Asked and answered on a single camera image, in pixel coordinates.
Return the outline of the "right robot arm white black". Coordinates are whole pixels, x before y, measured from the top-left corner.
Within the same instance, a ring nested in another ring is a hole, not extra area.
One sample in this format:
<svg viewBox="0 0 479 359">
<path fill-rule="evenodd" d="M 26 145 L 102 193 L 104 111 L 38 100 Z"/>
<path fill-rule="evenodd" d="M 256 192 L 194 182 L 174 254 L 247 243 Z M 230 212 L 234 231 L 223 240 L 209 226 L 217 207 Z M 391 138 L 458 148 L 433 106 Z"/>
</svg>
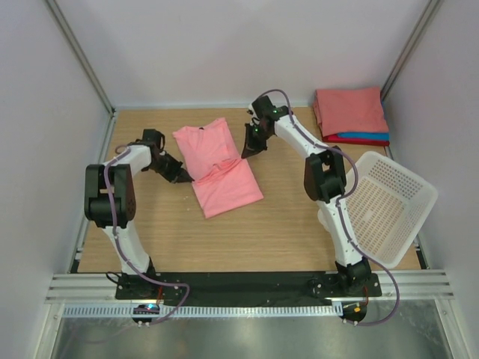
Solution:
<svg viewBox="0 0 479 359">
<path fill-rule="evenodd" d="M 346 207 L 351 193 L 346 191 L 344 160 L 350 158 L 339 147 L 330 147 L 309 132 L 293 114 L 290 103 L 278 107 L 263 93 L 247 112 L 251 120 L 245 125 L 241 157 L 247 159 L 267 150 L 267 141 L 274 135 L 304 159 L 303 186 L 318 205 L 318 219 L 332 237 L 338 289 L 347 296 L 361 292 L 371 278 L 371 269 L 367 257 L 358 250 Z"/>
</svg>

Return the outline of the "folded blue t-shirt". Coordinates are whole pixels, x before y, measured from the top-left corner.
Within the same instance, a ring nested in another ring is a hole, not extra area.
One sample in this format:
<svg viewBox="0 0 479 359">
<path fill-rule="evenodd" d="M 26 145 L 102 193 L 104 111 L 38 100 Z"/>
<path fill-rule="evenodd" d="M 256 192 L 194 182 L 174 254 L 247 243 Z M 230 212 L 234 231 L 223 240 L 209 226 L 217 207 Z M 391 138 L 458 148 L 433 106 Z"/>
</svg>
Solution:
<svg viewBox="0 0 479 359">
<path fill-rule="evenodd" d="M 367 141 L 389 141 L 388 132 L 341 132 L 338 133 L 338 137 Z"/>
</svg>

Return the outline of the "aluminium front rail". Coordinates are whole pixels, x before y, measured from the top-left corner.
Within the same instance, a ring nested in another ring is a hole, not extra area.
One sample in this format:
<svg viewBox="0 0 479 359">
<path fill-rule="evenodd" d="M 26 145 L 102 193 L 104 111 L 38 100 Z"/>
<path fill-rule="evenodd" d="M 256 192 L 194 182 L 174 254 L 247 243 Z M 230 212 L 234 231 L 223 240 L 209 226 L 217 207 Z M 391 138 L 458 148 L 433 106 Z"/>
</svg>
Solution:
<svg viewBox="0 0 479 359">
<path fill-rule="evenodd" d="M 402 300 L 452 298 L 453 290 L 442 270 L 376 271 L 363 284 L 348 289 L 333 271 L 277 272 L 163 272 L 164 296 L 177 303 L 187 283 L 189 306 L 255 307 L 271 301 L 292 300 L 297 305 L 321 300 L 361 298 Z M 147 301 L 156 297 L 153 284 L 117 273 L 57 274 L 46 294 L 48 302 Z"/>
</svg>

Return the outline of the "white plastic basket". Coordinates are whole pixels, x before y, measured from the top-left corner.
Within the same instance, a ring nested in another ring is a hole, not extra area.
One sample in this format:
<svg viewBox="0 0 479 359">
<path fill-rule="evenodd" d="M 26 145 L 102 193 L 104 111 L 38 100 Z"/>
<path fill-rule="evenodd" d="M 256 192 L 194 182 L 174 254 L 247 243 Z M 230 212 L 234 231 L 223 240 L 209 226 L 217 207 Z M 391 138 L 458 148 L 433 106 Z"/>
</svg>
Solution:
<svg viewBox="0 0 479 359">
<path fill-rule="evenodd" d="M 387 269 L 399 265 L 438 198 L 419 175 L 379 153 L 368 151 L 347 173 L 358 185 L 346 207 L 358 248 Z"/>
</svg>

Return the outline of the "right aluminium corner post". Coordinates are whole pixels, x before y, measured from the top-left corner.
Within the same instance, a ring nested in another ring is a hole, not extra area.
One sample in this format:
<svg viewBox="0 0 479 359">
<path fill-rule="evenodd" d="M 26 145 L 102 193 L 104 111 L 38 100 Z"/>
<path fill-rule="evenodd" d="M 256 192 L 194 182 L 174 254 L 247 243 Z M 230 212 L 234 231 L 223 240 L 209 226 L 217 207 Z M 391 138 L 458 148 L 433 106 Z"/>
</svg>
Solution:
<svg viewBox="0 0 479 359">
<path fill-rule="evenodd" d="M 442 0 L 427 1 L 426 6 L 422 10 L 421 15 L 415 23 L 411 34 L 409 35 L 397 60 L 395 61 L 394 66 L 392 67 L 392 70 L 385 81 L 385 84 L 382 86 L 380 92 L 382 102 L 386 101 L 386 99 L 388 98 L 388 95 L 391 93 L 391 90 L 397 82 L 400 74 L 403 72 L 404 68 L 407 65 L 407 62 L 411 58 L 414 51 L 417 49 L 419 43 L 422 40 L 422 37 L 433 22 L 434 18 L 436 17 L 436 14 L 438 13 L 443 3 L 444 2 Z"/>
</svg>

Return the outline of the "aluminium corner post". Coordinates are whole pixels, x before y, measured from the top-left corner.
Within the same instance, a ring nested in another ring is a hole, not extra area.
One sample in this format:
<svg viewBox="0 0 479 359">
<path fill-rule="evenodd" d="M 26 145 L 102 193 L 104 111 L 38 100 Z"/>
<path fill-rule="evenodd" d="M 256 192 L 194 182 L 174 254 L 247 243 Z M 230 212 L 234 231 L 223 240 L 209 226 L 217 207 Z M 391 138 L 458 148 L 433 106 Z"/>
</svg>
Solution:
<svg viewBox="0 0 479 359">
<path fill-rule="evenodd" d="M 54 19 L 56 25 L 58 26 L 60 32 L 62 33 L 64 39 L 67 41 L 68 46 L 73 52 L 76 60 L 79 62 L 80 67 L 88 78 L 88 81 L 91 83 L 95 93 L 99 97 L 100 102 L 103 104 L 103 107 L 112 117 L 115 113 L 115 107 L 112 105 L 112 102 L 108 98 L 103 86 L 100 83 L 100 80 L 97 77 L 93 67 L 91 66 L 90 61 L 88 60 L 81 44 L 79 43 L 74 31 L 72 30 L 69 22 L 67 21 L 66 16 L 64 15 L 59 4 L 55 0 L 45 0 L 43 3 L 46 5 L 48 11 L 51 13 L 52 18 Z"/>
<path fill-rule="evenodd" d="M 417 49 L 419 43 L 422 40 L 422 37 L 433 22 L 434 18 L 436 17 L 436 14 L 438 13 L 443 3 L 444 2 L 442 0 L 427 1 L 426 6 L 422 10 L 421 15 L 415 23 L 411 34 L 409 35 L 397 60 L 395 61 L 394 66 L 392 67 L 392 70 L 385 81 L 385 84 L 382 86 L 380 92 L 382 102 L 386 101 L 386 99 L 388 98 L 388 95 L 391 93 L 391 90 L 397 82 L 400 74 L 403 72 L 404 68 L 407 65 L 407 62 L 411 58 L 414 51 Z"/>
</svg>

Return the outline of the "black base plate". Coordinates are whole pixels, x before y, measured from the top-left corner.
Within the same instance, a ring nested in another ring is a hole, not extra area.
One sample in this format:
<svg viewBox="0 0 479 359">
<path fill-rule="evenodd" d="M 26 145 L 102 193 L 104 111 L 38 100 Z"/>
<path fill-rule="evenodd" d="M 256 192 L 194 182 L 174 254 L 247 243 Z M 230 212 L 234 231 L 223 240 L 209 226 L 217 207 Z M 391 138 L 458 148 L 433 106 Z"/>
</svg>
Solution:
<svg viewBox="0 0 479 359">
<path fill-rule="evenodd" d="M 118 299 L 155 299 L 159 291 L 166 301 L 177 301 L 185 293 L 180 285 L 188 284 L 187 302 L 191 305 L 240 305 L 242 301 L 272 299 L 323 299 L 340 297 L 373 298 L 382 295 L 379 278 L 351 287 L 337 272 L 266 271 L 266 272 L 163 272 L 148 273 L 148 280 L 136 274 L 118 276 Z"/>
</svg>

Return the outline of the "folded red t-shirt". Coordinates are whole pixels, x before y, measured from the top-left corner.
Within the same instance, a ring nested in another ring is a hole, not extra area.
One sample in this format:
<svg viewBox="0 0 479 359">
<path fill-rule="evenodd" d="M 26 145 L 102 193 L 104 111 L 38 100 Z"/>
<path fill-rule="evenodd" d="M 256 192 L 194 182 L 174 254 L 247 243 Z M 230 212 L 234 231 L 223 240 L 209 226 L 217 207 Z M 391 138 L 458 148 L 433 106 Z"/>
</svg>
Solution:
<svg viewBox="0 0 479 359">
<path fill-rule="evenodd" d="M 338 142 L 344 144 L 366 144 L 372 146 L 387 146 L 389 141 L 367 141 L 361 139 L 339 138 L 341 132 L 388 132 L 388 125 L 385 123 L 322 123 L 319 125 L 324 142 Z"/>
</svg>

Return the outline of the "left aluminium corner post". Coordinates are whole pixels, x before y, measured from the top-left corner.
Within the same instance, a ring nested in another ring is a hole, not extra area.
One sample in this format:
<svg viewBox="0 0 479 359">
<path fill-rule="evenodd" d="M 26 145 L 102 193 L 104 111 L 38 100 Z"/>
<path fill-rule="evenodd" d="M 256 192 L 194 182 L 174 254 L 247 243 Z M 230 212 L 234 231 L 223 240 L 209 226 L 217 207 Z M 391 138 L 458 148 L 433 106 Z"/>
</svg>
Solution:
<svg viewBox="0 0 479 359">
<path fill-rule="evenodd" d="M 56 25 L 58 26 L 60 32 L 62 33 L 64 39 L 67 41 L 68 46 L 73 52 L 76 60 L 79 62 L 80 67 L 88 78 L 88 81 L 91 83 L 95 93 L 99 97 L 100 102 L 103 104 L 103 107 L 112 117 L 115 113 L 115 107 L 112 105 L 112 102 L 108 98 L 103 86 L 100 83 L 100 80 L 97 77 L 93 67 L 91 66 L 90 61 L 88 60 L 81 44 L 79 43 L 74 31 L 72 30 L 69 22 L 67 21 L 66 16 L 64 15 L 59 4 L 55 0 L 45 0 L 43 3 L 46 5 L 48 11 L 51 13 L 52 18 L 54 19 Z"/>
</svg>

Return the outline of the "folded salmon t-shirt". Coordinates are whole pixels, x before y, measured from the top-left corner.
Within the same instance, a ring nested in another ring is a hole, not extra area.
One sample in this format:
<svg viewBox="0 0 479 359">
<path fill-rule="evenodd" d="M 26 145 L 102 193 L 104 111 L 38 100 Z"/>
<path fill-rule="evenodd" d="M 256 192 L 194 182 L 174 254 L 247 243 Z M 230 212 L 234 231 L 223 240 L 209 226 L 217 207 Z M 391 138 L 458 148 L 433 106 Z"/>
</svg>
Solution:
<svg viewBox="0 0 479 359">
<path fill-rule="evenodd" d="M 380 88 L 318 89 L 314 110 L 325 136 L 345 132 L 387 133 Z"/>
</svg>

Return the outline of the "pink t-shirt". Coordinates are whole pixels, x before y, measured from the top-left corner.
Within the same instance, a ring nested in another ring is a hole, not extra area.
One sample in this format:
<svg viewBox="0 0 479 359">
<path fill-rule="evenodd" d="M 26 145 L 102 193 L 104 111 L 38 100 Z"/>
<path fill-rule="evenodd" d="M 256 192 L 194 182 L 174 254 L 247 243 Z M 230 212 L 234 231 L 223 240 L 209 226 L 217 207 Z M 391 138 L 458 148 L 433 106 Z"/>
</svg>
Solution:
<svg viewBox="0 0 479 359">
<path fill-rule="evenodd" d="M 263 199 L 248 161 L 234 143 L 225 118 L 173 132 L 205 218 Z"/>
</svg>

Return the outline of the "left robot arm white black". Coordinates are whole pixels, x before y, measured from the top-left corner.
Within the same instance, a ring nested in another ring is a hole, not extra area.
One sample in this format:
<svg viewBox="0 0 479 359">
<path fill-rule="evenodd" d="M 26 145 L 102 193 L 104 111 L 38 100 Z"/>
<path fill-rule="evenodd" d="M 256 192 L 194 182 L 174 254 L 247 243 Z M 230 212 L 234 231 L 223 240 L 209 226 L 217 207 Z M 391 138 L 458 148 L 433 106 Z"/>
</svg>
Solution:
<svg viewBox="0 0 479 359">
<path fill-rule="evenodd" d="M 133 179 L 145 171 L 169 183 L 194 181 L 183 163 L 165 150 L 165 136 L 156 129 L 145 129 L 141 138 L 117 147 L 110 161 L 85 169 L 85 217 L 109 237 L 120 260 L 121 272 L 114 280 L 118 299 L 149 299 L 162 288 L 134 222 Z"/>
</svg>

